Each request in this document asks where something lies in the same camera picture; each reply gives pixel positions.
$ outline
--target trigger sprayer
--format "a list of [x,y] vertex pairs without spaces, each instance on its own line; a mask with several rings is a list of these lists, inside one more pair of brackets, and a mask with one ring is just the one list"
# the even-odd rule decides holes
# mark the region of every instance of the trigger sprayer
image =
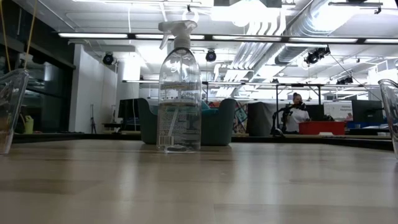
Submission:
[[164,33],[160,49],[163,49],[170,36],[174,36],[174,48],[191,47],[190,34],[198,25],[193,21],[172,21],[159,23],[159,30]]

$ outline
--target spray bottle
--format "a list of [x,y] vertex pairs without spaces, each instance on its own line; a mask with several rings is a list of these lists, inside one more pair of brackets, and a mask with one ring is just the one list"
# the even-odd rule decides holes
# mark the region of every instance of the spray bottle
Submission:
[[159,75],[159,111],[157,147],[165,152],[200,149],[201,78],[200,69],[190,50],[193,21],[161,22],[164,33],[160,49],[175,36],[174,49],[162,64]]

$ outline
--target red container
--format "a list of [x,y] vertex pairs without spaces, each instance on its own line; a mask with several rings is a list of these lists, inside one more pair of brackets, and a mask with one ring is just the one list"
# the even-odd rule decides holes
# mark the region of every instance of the red container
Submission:
[[333,133],[333,135],[345,134],[345,122],[339,121],[308,121],[298,124],[300,134]]

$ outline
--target wooden table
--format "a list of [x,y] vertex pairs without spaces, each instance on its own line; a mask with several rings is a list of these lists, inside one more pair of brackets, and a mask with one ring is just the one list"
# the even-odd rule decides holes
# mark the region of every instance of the wooden table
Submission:
[[163,154],[140,141],[15,144],[0,223],[374,224],[398,221],[392,152],[238,144]]

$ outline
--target tripod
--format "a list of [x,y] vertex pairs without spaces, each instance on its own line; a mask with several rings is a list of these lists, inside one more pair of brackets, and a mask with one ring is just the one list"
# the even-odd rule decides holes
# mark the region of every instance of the tripod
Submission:
[[94,104],[90,105],[90,109],[91,109],[91,118],[90,118],[90,123],[91,123],[91,133],[97,133],[97,130],[95,128],[95,121],[94,121]]

